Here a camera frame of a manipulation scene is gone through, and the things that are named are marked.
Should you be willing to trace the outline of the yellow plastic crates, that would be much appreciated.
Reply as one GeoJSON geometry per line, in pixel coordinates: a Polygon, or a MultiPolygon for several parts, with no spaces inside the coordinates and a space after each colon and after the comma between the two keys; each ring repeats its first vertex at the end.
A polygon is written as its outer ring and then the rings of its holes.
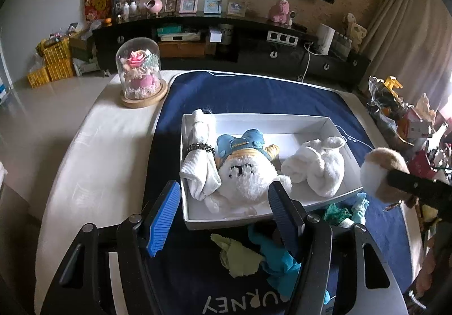
{"type": "Polygon", "coordinates": [[[38,56],[36,69],[31,69],[27,74],[31,88],[75,76],[67,36],[43,39],[37,44],[35,50],[38,56]]]}

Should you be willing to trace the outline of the white air purifier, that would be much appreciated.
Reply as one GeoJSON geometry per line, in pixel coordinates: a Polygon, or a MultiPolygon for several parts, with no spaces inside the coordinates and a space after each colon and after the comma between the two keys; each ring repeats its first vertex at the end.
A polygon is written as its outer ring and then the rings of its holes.
{"type": "Polygon", "coordinates": [[[328,55],[336,30],[325,24],[320,24],[317,32],[317,48],[321,55],[328,55]]]}

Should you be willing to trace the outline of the white picture frame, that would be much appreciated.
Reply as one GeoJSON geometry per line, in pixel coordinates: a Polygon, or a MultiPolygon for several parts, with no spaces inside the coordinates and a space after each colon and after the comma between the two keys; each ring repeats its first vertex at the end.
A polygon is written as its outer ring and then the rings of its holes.
{"type": "Polygon", "coordinates": [[[180,0],[180,14],[196,14],[198,11],[198,0],[180,0]]]}

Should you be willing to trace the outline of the white bear plush blue overalls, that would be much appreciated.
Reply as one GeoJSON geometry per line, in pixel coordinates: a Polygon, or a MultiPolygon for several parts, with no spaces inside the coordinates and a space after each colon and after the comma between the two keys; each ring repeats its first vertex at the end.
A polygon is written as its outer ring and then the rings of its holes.
{"type": "Polygon", "coordinates": [[[222,134],[217,138],[220,187],[205,198],[209,212],[224,217],[257,214],[257,207],[268,202],[268,188],[273,181],[292,191],[289,176],[278,173],[272,161],[279,147],[266,145],[262,132],[249,129],[241,137],[222,134]]]}

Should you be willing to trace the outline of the black tv cabinet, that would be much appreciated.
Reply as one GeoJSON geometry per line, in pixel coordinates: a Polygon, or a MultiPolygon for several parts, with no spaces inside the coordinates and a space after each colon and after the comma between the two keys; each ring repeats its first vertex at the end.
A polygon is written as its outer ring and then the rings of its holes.
{"type": "Polygon", "coordinates": [[[114,23],[93,32],[102,70],[116,70],[119,47],[146,37],[159,46],[165,70],[214,70],[318,81],[351,91],[363,80],[369,59],[317,55],[316,37],[265,19],[227,16],[166,16],[114,23]]]}

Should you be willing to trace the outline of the yellow toy excavator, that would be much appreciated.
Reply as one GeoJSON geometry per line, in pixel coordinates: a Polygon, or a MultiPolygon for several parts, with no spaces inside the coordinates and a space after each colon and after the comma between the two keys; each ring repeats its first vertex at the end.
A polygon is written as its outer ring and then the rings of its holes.
{"type": "Polygon", "coordinates": [[[384,86],[390,91],[403,88],[403,85],[397,80],[397,77],[395,76],[388,76],[384,80],[384,86]]]}

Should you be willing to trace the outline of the white towel with bracelet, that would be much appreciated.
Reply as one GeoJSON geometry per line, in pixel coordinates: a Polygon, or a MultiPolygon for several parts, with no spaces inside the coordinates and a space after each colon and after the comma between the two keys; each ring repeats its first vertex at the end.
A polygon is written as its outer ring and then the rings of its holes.
{"type": "Polygon", "coordinates": [[[212,114],[205,114],[202,109],[197,109],[189,115],[188,125],[191,130],[188,133],[180,177],[186,182],[192,198],[202,201],[221,185],[215,162],[215,119],[212,114]]]}

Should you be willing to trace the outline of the teal satin cloth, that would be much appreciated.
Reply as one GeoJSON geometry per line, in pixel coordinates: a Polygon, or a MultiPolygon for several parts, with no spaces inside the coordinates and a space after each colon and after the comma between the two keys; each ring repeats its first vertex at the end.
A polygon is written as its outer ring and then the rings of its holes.
{"type": "Polygon", "coordinates": [[[260,266],[268,274],[267,282],[281,299],[289,300],[294,292],[301,264],[284,247],[256,233],[253,225],[248,227],[248,238],[259,247],[260,254],[264,257],[260,266]]]}

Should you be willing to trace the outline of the pink round vase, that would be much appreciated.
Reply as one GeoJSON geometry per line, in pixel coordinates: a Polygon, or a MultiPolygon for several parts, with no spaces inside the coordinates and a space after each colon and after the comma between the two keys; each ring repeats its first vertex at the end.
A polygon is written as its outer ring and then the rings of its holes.
{"type": "Polygon", "coordinates": [[[163,3],[161,0],[150,0],[145,7],[150,15],[158,16],[163,9],[163,3]]]}

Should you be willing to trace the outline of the brown white dog plush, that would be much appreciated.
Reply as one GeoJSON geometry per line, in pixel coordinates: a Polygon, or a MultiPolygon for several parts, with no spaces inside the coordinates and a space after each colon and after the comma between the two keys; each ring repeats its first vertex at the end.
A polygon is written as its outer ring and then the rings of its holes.
{"type": "Polygon", "coordinates": [[[378,147],[367,153],[360,169],[363,190],[388,205],[406,202],[410,198],[408,193],[387,184],[386,177],[392,169],[410,173],[402,155],[386,147],[378,147]]]}

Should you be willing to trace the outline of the beige picture frame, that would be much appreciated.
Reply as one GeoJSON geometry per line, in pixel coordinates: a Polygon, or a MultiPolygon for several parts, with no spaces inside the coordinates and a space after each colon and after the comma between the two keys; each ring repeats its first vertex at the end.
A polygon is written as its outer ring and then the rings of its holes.
{"type": "Polygon", "coordinates": [[[227,0],[226,14],[228,16],[245,17],[246,3],[241,0],[227,0]]]}

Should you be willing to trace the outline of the light green cloth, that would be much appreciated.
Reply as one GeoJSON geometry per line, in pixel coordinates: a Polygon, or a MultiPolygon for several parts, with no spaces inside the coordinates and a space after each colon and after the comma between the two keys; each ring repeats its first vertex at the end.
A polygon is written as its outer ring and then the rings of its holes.
{"type": "Polygon", "coordinates": [[[264,261],[261,254],[244,247],[232,238],[211,234],[210,239],[221,249],[221,264],[233,278],[255,274],[264,261]]]}

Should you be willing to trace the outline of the pink plush toy on cabinet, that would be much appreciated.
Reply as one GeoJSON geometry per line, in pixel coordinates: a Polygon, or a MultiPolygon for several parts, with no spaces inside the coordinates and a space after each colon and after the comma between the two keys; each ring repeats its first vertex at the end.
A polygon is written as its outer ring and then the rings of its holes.
{"type": "Polygon", "coordinates": [[[290,12],[290,4],[287,0],[279,0],[269,10],[268,19],[277,24],[286,24],[290,12]]]}

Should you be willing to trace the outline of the red gold festive box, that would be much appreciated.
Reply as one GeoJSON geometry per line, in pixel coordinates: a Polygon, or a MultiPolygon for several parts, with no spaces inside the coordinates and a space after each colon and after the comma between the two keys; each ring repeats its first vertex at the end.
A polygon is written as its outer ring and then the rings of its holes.
{"type": "Polygon", "coordinates": [[[84,0],[84,15],[87,22],[111,18],[113,0],[84,0]]]}

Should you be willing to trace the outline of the white cardboard box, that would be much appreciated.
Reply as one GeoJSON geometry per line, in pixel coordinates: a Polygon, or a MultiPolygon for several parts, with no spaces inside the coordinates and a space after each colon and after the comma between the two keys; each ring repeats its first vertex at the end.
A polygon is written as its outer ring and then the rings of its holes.
{"type": "Polygon", "coordinates": [[[197,110],[182,117],[180,161],[191,230],[269,219],[272,182],[307,211],[362,190],[359,164],[329,117],[197,110]]]}

